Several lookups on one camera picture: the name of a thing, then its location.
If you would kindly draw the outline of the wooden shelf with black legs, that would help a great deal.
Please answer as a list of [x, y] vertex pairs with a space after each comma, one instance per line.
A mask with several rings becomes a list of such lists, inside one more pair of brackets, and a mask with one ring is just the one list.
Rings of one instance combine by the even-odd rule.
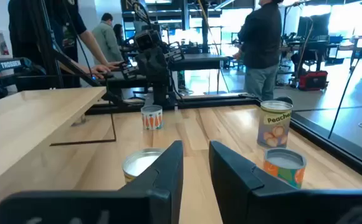
[[0, 176], [52, 144], [104, 94], [104, 87], [22, 91], [0, 99]]

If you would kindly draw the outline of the black Trossen labelled equipment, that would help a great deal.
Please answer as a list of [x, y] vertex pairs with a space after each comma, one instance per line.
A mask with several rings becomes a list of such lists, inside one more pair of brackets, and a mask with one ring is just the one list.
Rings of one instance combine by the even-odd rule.
[[12, 79], [18, 92], [38, 90], [37, 81], [47, 75], [43, 67], [25, 57], [1, 59], [0, 73], [5, 70], [13, 70]]

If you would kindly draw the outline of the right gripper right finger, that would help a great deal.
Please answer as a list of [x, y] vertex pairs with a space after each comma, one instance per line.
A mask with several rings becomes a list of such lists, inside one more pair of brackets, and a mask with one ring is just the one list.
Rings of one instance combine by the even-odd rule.
[[362, 190], [296, 189], [218, 141], [209, 166], [223, 224], [362, 224]]

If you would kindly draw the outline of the peaches label can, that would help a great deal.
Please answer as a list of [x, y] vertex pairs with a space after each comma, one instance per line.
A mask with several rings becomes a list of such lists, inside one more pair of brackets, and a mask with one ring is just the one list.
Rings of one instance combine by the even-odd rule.
[[269, 100], [260, 104], [257, 142], [265, 147], [287, 146], [293, 105], [284, 101]]

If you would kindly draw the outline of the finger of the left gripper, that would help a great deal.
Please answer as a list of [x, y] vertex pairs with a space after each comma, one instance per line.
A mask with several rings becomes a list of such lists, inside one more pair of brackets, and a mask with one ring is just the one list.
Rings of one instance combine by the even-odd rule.
[[139, 74], [138, 67], [133, 66], [129, 61], [124, 61], [120, 64], [120, 71], [125, 80], [136, 79]]
[[179, 42], [173, 42], [166, 46], [164, 57], [167, 62], [177, 62], [184, 60], [183, 50]]

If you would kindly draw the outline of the person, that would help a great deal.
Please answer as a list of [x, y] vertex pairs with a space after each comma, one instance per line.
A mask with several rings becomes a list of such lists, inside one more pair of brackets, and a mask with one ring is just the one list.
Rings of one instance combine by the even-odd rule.
[[116, 40], [117, 40], [117, 44], [120, 46], [120, 47], [124, 47], [125, 44], [124, 44], [124, 34], [123, 34], [123, 26], [121, 24], [115, 24], [113, 26], [113, 31], [115, 33], [115, 37], [116, 37]]
[[246, 66], [245, 91], [262, 101], [273, 100], [279, 69], [283, 0], [259, 0], [260, 8], [245, 18], [238, 38], [241, 42], [234, 58]]
[[108, 62], [122, 62], [123, 57], [112, 22], [113, 16], [110, 13], [104, 13], [101, 22], [92, 30], [92, 34]]
[[[50, 27], [54, 31], [56, 43], [76, 67], [83, 72], [93, 73], [95, 78], [104, 78], [102, 72], [116, 69], [121, 60], [108, 61], [96, 38], [87, 30], [79, 14], [78, 0], [44, 0]], [[40, 46], [35, 35], [33, 19], [27, 0], [10, 0], [8, 3], [9, 34], [14, 57], [25, 57], [36, 65], [44, 65]], [[97, 58], [96, 65], [88, 68], [78, 63], [77, 38], [87, 46]]]

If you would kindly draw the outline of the white carrot-print box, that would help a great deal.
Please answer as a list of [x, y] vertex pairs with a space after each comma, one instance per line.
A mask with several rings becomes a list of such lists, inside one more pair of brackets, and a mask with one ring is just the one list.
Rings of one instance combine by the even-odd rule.
[[148, 105], [141, 109], [143, 128], [157, 130], [163, 127], [163, 108], [160, 105]]

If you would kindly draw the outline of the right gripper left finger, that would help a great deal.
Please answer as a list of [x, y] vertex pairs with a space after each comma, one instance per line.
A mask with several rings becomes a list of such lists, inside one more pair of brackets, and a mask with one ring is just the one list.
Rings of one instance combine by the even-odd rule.
[[0, 201], [0, 224], [178, 224], [183, 143], [119, 190], [37, 190]]

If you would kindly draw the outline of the pale yellow label can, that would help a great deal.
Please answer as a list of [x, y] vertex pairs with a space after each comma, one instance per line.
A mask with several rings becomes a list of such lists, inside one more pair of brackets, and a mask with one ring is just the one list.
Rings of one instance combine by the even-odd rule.
[[164, 152], [159, 148], [146, 148], [130, 154], [122, 164], [125, 183], [131, 182], [144, 172]]

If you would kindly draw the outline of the black computer monitor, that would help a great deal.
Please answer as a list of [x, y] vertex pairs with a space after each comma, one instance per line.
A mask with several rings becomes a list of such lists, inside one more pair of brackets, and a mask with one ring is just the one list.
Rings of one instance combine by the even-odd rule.
[[313, 15], [310, 17], [300, 17], [298, 23], [297, 36], [306, 37], [312, 29], [310, 38], [316, 38], [321, 35], [328, 35], [328, 25], [330, 13]]

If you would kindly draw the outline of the dark grey desk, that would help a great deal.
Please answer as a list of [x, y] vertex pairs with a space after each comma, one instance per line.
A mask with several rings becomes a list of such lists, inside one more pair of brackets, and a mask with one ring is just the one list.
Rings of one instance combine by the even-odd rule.
[[[183, 70], [212, 70], [221, 68], [221, 64], [229, 58], [223, 55], [212, 54], [185, 54], [183, 60], [169, 63], [171, 72]], [[120, 72], [115, 72], [113, 78], [108, 79], [110, 88], [134, 88], [145, 87], [148, 82], [145, 77], [138, 75], [137, 78], [124, 79]]]

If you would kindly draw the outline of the red tool case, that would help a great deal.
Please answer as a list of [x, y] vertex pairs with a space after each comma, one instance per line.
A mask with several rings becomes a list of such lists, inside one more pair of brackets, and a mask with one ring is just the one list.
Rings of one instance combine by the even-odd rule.
[[328, 86], [327, 71], [309, 71], [300, 76], [298, 89], [303, 91], [323, 90]]

